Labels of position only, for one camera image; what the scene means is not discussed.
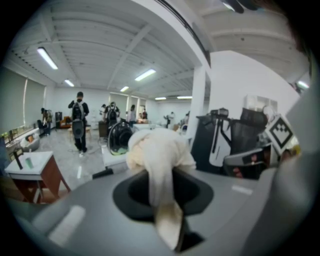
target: white towel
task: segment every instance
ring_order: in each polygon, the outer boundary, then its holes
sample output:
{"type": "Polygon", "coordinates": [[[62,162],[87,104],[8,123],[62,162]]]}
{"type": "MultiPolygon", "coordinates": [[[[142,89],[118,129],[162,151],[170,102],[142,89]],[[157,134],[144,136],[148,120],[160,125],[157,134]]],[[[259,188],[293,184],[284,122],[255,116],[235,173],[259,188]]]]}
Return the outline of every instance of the white towel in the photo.
{"type": "Polygon", "coordinates": [[[154,207],[155,227],[171,250],[177,247],[183,212],[174,198],[172,169],[196,168],[188,142],[169,129],[140,130],[128,143],[126,162],[134,172],[149,173],[149,203],[154,207]]]}

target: black chair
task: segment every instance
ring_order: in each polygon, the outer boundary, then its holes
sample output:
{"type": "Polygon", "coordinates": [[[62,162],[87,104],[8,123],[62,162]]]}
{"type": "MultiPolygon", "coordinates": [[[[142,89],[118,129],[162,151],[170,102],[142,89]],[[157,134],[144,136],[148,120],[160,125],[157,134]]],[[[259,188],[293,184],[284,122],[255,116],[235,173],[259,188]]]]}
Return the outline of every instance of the black chair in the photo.
{"type": "Polygon", "coordinates": [[[41,120],[37,120],[37,124],[38,124],[40,135],[43,135],[45,133],[45,129],[47,128],[47,124],[43,125],[41,120]]]}
{"type": "Polygon", "coordinates": [[[239,168],[246,179],[257,180],[266,169],[264,149],[258,147],[258,135],[263,133],[268,119],[263,112],[243,108],[240,120],[231,120],[230,155],[224,158],[223,167],[227,175],[235,176],[233,169],[239,168]],[[252,164],[252,156],[257,160],[252,164]]]}

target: white pillar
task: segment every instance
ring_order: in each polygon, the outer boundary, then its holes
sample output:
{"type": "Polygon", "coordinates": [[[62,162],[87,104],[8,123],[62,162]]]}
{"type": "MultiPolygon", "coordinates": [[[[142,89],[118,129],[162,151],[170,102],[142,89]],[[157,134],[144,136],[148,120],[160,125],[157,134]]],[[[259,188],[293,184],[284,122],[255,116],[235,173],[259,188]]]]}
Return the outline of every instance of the white pillar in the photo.
{"type": "Polygon", "coordinates": [[[195,138],[198,127],[197,116],[202,116],[203,114],[205,89],[206,70],[203,66],[195,67],[193,72],[192,101],[187,129],[187,136],[192,138],[192,141],[195,138]]]}
{"type": "Polygon", "coordinates": [[[129,95],[128,98],[126,99],[126,110],[125,110],[125,111],[129,111],[129,110],[130,110],[130,108],[131,108],[131,102],[132,102],[131,99],[132,99],[132,98],[131,98],[131,95],[129,95]]]}
{"type": "Polygon", "coordinates": [[[140,108],[140,98],[138,98],[138,101],[136,103],[136,113],[135,113],[135,116],[136,116],[136,119],[138,120],[139,119],[139,108],[140,108]]]}

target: white table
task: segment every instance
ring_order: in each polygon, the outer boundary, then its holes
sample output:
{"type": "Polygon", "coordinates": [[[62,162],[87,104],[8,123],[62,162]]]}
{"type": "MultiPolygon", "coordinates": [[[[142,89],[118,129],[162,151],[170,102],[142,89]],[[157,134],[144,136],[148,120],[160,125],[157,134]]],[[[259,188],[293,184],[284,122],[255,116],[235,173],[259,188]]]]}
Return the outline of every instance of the white table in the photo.
{"type": "Polygon", "coordinates": [[[102,158],[104,166],[107,168],[111,168],[113,173],[120,173],[128,170],[128,166],[126,163],[127,154],[113,155],[110,153],[108,147],[101,147],[102,158]]]}
{"type": "Polygon", "coordinates": [[[163,128],[160,125],[157,124],[151,124],[151,123],[135,123],[133,125],[134,129],[136,131],[141,131],[141,130],[150,130],[151,128],[163,128]]]}
{"type": "Polygon", "coordinates": [[[16,187],[28,202],[33,202],[36,193],[35,189],[40,189],[40,194],[42,195],[42,188],[48,188],[54,197],[58,199],[60,182],[70,191],[69,186],[61,175],[52,151],[26,152],[19,156],[19,161],[22,169],[19,168],[17,161],[14,160],[4,170],[10,175],[16,187]],[[31,159],[33,168],[27,166],[26,158],[31,159]]]}

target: white cabinet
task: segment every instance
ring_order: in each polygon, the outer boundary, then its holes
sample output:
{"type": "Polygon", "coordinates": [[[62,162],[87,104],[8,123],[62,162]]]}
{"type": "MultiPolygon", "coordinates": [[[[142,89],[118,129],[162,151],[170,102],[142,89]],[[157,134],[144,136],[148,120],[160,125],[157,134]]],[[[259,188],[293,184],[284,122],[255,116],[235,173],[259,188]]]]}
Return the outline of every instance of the white cabinet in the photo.
{"type": "Polygon", "coordinates": [[[278,102],[273,99],[250,94],[244,98],[243,107],[246,109],[262,111],[264,106],[271,106],[276,112],[278,112],[278,102]]]}

